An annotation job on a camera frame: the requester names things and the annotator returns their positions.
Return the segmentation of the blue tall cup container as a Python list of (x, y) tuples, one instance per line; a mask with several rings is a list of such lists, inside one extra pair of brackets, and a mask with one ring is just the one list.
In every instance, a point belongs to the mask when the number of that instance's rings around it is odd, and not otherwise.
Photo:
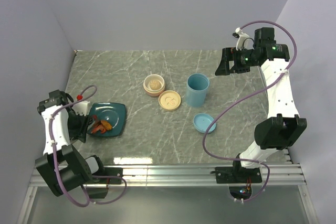
[(186, 83), (185, 101), (191, 107), (201, 107), (207, 95), (209, 88), (209, 79), (201, 73), (190, 75)]

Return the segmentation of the metal serving tongs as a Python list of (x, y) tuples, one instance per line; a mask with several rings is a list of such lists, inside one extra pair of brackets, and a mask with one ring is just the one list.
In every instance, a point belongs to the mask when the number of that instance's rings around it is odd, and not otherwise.
[(88, 128), (91, 127), (91, 124), (92, 124), (95, 120), (97, 120), (97, 116), (96, 116), (96, 115), (90, 115), (90, 116), (89, 116), (89, 120), (88, 120)]

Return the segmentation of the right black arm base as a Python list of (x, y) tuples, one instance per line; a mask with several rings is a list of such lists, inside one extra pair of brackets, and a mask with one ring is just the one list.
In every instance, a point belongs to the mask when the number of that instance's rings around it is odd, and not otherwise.
[(229, 184), (230, 195), (240, 201), (249, 200), (253, 194), (252, 184), (262, 182), (259, 168), (215, 167), (211, 174), (215, 175), (217, 184)]

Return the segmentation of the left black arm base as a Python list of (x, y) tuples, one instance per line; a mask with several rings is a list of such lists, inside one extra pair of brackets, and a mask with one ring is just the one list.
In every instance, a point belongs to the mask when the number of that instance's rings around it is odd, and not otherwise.
[(112, 192), (112, 186), (123, 184), (123, 168), (105, 167), (104, 171), (96, 172), (93, 179), (88, 184), (98, 184), (99, 186), (87, 187), (89, 198), (92, 200), (106, 199), (109, 192)]

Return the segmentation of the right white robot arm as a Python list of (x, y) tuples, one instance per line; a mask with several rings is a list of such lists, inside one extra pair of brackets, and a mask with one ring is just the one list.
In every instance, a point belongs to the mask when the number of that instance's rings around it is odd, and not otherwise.
[(232, 168), (232, 177), (238, 182), (250, 176), (250, 169), (258, 167), (270, 155), (293, 146), (307, 127), (307, 120), (301, 118), (292, 96), (288, 46), (275, 40), (275, 30), (263, 27), (255, 30), (253, 47), (246, 48), (250, 37), (240, 28), (233, 36), (237, 38), (235, 47), (222, 50), (216, 76), (249, 72), (251, 67), (259, 67), (265, 81), (268, 98), (267, 119), (254, 130), (254, 141), (238, 155), (240, 164)]

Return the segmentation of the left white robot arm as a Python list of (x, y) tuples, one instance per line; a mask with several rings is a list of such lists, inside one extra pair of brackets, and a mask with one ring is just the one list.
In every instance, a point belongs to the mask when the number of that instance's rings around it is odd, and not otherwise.
[(54, 114), (73, 101), (69, 94), (55, 90), (37, 108), (44, 120), (46, 143), (43, 156), (35, 160), (35, 167), (55, 196), (61, 196), (63, 192), (55, 173), (53, 146), (56, 147), (57, 163), (67, 163), (67, 167), (59, 170), (66, 191), (89, 181), (100, 183), (106, 178), (107, 171), (100, 158), (97, 155), (83, 158), (71, 143), (72, 140), (86, 142), (88, 126), (93, 122), (92, 116), (86, 110), (77, 112), (72, 106)]

